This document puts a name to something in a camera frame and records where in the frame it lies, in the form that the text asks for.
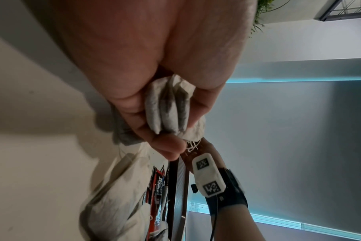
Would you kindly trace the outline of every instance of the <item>hand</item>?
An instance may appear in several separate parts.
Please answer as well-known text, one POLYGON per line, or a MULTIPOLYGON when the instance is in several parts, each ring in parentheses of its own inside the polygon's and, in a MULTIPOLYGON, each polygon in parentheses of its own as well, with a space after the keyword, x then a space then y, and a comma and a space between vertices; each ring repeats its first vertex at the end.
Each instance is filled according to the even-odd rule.
POLYGON ((185 150, 147 125, 144 92, 180 75, 196 86, 188 126, 213 106, 250 31, 256 0, 51 0, 78 67, 130 127, 168 160, 185 150))
POLYGON ((201 154, 209 153, 211 154, 213 160, 216 163, 217 168, 227 168, 223 159, 221 158, 220 153, 215 149, 215 147, 208 142, 205 138, 201 139, 201 142, 197 146, 197 149, 195 148, 191 152, 185 151, 184 153, 180 154, 180 157, 182 158, 186 168, 193 173, 192 168, 192 160, 200 156, 201 154))

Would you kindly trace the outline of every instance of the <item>cable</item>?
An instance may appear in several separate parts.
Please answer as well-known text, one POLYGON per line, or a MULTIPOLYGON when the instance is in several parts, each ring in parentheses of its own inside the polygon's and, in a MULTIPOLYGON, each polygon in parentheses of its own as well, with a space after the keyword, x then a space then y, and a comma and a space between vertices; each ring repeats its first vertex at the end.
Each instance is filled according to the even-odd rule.
POLYGON ((211 238, 209 239, 209 241, 213 240, 213 235, 215 233, 215 229, 216 229, 216 220, 217 220, 217 214, 219 212, 219 200, 218 197, 216 195, 216 216, 215 216, 215 221, 213 222, 213 227, 212 227, 212 233, 211 233, 211 238))

